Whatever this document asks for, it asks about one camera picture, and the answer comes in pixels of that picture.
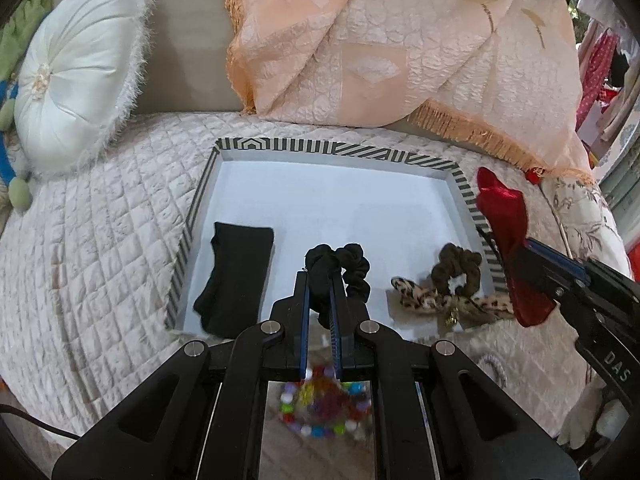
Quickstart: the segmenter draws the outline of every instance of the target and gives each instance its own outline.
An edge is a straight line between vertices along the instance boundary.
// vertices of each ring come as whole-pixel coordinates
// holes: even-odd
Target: red polka dot fabric
[[[589,58],[589,66],[582,82],[582,101],[578,106],[575,117],[575,130],[578,131],[582,123],[587,118],[589,110],[596,101],[596,97],[602,89],[604,78],[606,78],[611,68],[611,60],[616,51],[618,36],[610,29],[602,33]]]

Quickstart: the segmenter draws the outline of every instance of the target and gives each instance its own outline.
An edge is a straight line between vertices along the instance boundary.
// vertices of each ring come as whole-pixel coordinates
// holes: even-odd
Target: white tray
[[[423,282],[444,244],[480,251],[480,294],[504,291],[504,274],[476,232],[488,229],[454,162],[434,156],[301,139],[220,139],[188,215],[166,324],[204,336],[193,303],[214,267],[214,223],[271,227],[274,248],[260,308],[293,292],[318,244],[362,245],[371,270],[369,315],[406,339],[438,335],[436,320],[397,304],[390,279]]]

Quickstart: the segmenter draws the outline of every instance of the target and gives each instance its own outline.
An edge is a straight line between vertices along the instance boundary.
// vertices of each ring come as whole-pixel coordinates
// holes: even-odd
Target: red satin scrunchie
[[[480,193],[476,198],[478,209],[486,217],[502,255],[504,274],[509,287],[513,311],[522,326],[542,323],[556,307],[556,302],[545,294],[533,290],[528,283],[515,278],[511,256],[524,244],[527,237],[527,207],[522,192],[510,189],[487,168],[478,170]]]

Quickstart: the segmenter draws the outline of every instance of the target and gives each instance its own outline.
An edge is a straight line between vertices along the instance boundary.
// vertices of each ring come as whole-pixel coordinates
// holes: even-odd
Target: colorful beads
[[[364,387],[362,386],[362,383],[351,383],[349,385],[349,393],[351,395],[357,395],[359,394],[362,390],[364,389]]]
[[[363,400],[356,404],[356,410],[358,410],[359,412],[366,412],[370,406],[371,406],[370,400]]]
[[[359,422],[370,413],[366,384],[338,382],[331,366],[307,368],[305,377],[284,384],[280,393],[280,417],[287,427],[305,437],[334,438],[349,432],[354,439],[365,438],[366,426]]]

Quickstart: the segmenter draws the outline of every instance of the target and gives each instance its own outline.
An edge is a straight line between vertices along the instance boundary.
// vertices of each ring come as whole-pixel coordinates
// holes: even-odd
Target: white round pillow
[[[39,174],[97,158],[142,82],[149,0],[63,0],[44,19],[18,79],[15,125]]]

